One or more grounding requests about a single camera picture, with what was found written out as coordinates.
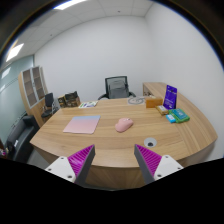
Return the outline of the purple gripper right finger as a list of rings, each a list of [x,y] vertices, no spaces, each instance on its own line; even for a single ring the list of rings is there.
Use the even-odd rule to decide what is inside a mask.
[[[145,184],[150,184],[182,169],[182,166],[171,156],[161,156],[140,145],[135,145],[134,155]]]

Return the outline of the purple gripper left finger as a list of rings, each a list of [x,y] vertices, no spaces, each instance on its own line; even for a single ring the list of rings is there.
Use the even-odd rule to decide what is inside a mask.
[[[79,186],[85,186],[94,157],[95,146],[90,145],[69,157],[58,157],[46,171]]]

